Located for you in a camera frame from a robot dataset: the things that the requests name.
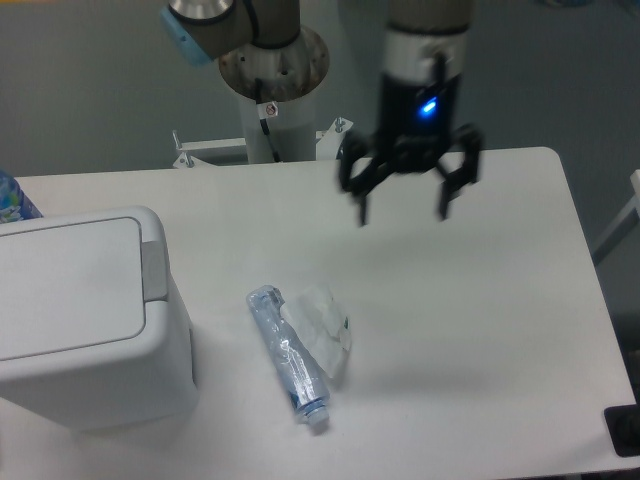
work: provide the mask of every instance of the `plastic water bottle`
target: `plastic water bottle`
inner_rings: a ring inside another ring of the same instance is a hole
[[[0,170],[0,223],[40,217],[42,214],[24,194],[16,179]]]
[[[259,288],[247,296],[247,305],[296,414],[312,427],[327,421],[329,390],[295,330],[280,315],[284,305],[280,290],[270,285]]]

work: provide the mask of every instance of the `white table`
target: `white table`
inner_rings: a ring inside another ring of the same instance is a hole
[[[25,178],[45,214],[144,204],[196,328],[194,412],[71,433],[0,400],[0,477],[487,480],[640,465],[605,407],[633,395],[555,153],[487,152],[439,223],[433,175],[396,177],[371,225],[333,162]],[[354,346],[331,428],[296,425],[244,303],[319,280]]]

